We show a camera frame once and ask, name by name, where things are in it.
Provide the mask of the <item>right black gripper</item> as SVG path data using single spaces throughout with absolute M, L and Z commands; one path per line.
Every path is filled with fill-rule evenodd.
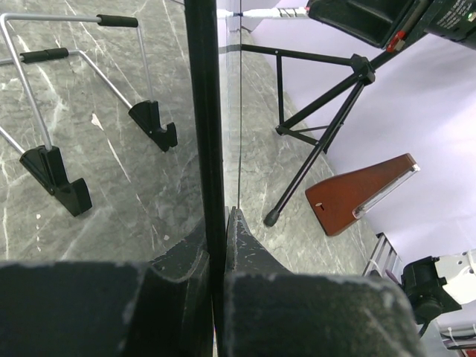
M 310 19 L 389 52 L 426 34 L 475 49 L 475 2 L 309 1 Z

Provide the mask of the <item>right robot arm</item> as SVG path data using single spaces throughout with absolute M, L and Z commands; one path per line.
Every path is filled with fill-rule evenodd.
M 328 149 L 375 71 L 430 33 L 475 49 L 474 1 L 309 1 L 308 15 L 383 52 L 368 60 L 353 56 L 353 89 L 314 149 Z M 351 226 L 400 184 L 419 171 L 409 154 L 321 181 L 306 198 L 325 233 Z M 426 324 L 475 300 L 475 252 L 426 257 L 404 267 L 397 284 L 408 297 L 416 322 Z

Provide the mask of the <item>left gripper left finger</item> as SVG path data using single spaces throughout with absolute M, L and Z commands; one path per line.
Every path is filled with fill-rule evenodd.
M 205 224 L 149 262 L 1 265 L 3 356 L 210 356 Z

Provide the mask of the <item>white marker pen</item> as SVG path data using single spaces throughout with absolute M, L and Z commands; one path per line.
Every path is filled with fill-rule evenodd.
M 273 7 L 269 9 L 253 9 L 244 12 L 232 12 L 228 10 L 217 10 L 218 19 L 232 17 L 242 17 L 246 19 L 297 19 L 306 18 L 309 15 L 308 7 Z

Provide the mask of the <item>white whiteboard black frame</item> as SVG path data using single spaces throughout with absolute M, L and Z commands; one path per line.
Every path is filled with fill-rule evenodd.
M 219 356 L 231 356 L 226 303 L 228 218 L 222 143 L 223 61 L 234 49 L 229 30 L 241 11 L 239 1 L 186 1 L 184 14 L 199 154 L 199 172 L 205 215 L 205 236 L 210 256 L 213 329 Z

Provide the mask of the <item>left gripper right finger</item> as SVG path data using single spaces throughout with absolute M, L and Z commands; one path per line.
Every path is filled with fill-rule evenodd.
M 227 356 L 423 356 L 402 290 L 380 277 L 294 274 L 230 212 L 224 278 Z

